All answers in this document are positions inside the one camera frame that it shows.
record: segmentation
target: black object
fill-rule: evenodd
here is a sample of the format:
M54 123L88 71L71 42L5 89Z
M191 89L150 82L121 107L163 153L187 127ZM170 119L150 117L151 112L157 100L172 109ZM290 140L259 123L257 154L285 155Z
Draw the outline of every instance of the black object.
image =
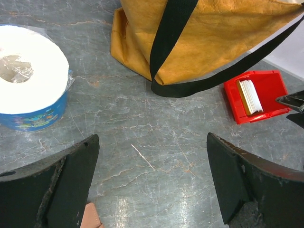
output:
M304 172L269 162L212 133L207 136L207 151L225 224L231 228L304 226ZM255 210L238 217L243 207Z
M211 89L247 71L279 46L304 20L304 16L284 32L244 57L236 64L200 81L172 85L160 85L155 76L185 28L198 0L168 0L159 24L150 54L151 90L164 97L186 97L197 92Z
M98 135L0 174L0 228L78 228L99 154Z
M304 128L304 90L278 97L276 101L297 111L298 113L290 114L286 118Z

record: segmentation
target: black strap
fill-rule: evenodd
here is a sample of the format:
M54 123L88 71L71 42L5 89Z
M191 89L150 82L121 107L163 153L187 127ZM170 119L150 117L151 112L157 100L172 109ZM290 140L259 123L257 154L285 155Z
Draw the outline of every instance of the black strap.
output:
M168 0L167 2L150 54L150 73L152 77L151 90L159 96L190 96L197 92L211 89L244 73L269 55L304 20L303 16L298 22L253 53L209 78L200 81L162 86L156 82L155 76L174 48L197 3L198 0Z

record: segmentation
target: red box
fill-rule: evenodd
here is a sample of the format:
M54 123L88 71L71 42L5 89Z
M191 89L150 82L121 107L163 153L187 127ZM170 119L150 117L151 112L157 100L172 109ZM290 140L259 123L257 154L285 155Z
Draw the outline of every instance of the red box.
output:
M236 81L246 79L251 80L255 85L256 93L264 111L261 114L246 115L236 84ZM245 72L225 82L224 88L237 124L252 123L291 111L291 108L276 102L276 98L288 94L281 73L278 70Z

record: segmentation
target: gray floor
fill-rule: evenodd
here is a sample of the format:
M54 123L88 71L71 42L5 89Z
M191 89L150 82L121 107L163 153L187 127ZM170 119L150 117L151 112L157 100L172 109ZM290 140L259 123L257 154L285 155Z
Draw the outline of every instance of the gray floor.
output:
M109 48L117 0L0 0L0 5L0 23L47 28L76 76L67 110L55 125L34 133L0 126L0 172L96 133L101 151L89 200L106 228L224 228L208 163L208 132L303 170L303 129L285 115L236 125L222 86L188 98L162 98L116 62ZM274 68L259 63L252 69ZM303 89L303 82L283 76L289 92Z

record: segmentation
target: clear plastic packaging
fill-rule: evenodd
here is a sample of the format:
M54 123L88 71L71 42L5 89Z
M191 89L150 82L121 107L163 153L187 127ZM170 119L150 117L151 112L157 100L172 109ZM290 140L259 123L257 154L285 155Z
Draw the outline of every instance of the clear plastic packaging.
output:
M47 30L44 28L37 28L37 27L24 26L24 25L13 25L13 26L30 29L48 38L54 43L54 41L47 35ZM71 85L75 80L72 74L73 71L69 70L66 90L68 90L71 87ZM30 62L27 59L24 59L18 55L5 56L0 58L0 77L3 78L4 80L12 83L23 83L28 81L32 75L33 75L33 70Z

